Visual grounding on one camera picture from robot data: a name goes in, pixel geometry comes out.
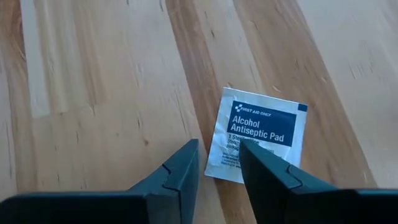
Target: wood grain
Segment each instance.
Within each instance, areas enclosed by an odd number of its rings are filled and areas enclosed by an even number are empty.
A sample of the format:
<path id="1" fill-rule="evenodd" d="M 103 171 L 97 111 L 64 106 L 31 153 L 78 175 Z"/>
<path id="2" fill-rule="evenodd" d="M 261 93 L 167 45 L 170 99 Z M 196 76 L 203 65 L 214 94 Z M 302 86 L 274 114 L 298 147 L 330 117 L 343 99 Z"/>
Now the wood grain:
<path id="1" fill-rule="evenodd" d="M 191 138 L 203 173 L 224 86 L 309 105 L 309 173 L 396 186 L 396 10 L 387 0 L 0 0 L 0 200 L 128 189 Z M 202 174 L 195 221 L 255 223 L 244 185 Z"/>

